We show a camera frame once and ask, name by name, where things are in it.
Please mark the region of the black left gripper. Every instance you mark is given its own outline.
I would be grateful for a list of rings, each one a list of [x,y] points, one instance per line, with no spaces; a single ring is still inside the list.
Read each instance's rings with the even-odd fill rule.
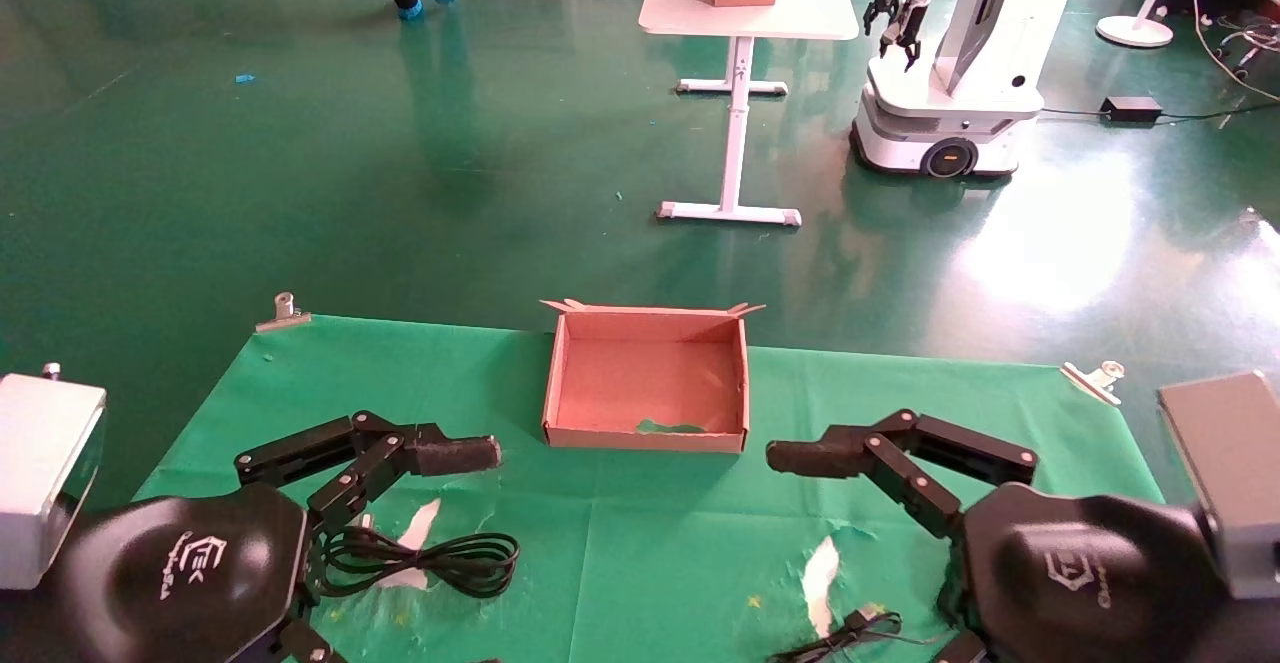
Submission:
[[[311,627],[308,521],[275,486],[156,497],[76,529],[50,571],[59,662],[346,662]]]

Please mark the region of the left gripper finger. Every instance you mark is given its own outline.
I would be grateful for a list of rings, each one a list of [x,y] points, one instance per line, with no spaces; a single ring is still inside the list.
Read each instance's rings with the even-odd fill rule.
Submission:
[[[435,422],[398,425],[370,411],[256,445],[236,459],[243,485],[284,486],[334,470],[335,477],[306,503],[314,534],[338,534],[406,475],[474,474],[499,465],[500,445],[492,435],[449,438]]]

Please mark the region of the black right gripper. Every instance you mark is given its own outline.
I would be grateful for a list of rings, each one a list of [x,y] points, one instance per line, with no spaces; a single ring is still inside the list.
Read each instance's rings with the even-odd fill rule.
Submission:
[[[934,663],[1189,662],[1230,599],[1192,511],[1039,493],[1025,486],[1038,454],[929,413],[774,440],[765,461],[810,479],[867,477],[932,536],[959,529],[948,622],[964,630]],[[997,489],[963,515],[920,461]]]

